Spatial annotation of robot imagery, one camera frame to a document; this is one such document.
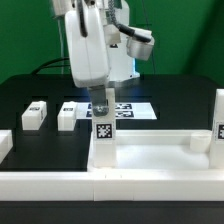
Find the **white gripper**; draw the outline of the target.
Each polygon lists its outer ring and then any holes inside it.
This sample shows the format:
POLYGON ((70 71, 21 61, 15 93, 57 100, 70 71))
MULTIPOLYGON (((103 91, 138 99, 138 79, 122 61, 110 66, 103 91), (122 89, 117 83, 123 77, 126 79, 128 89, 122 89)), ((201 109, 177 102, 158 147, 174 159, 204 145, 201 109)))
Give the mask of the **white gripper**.
POLYGON ((76 3, 65 14, 65 28, 74 83, 79 88, 89 87, 93 114, 106 116, 109 107, 104 85, 110 65, 99 9, 76 3))

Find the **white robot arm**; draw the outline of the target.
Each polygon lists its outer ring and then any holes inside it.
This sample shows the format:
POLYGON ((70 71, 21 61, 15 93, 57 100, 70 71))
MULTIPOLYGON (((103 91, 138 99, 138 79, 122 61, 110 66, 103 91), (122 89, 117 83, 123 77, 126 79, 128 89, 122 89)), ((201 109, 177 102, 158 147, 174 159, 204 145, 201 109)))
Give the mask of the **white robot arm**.
POLYGON ((130 30, 125 0, 50 0, 55 19, 64 22, 68 57, 75 85, 86 88, 93 114, 112 111, 106 93, 110 82, 134 74, 134 59, 127 55, 130 30))

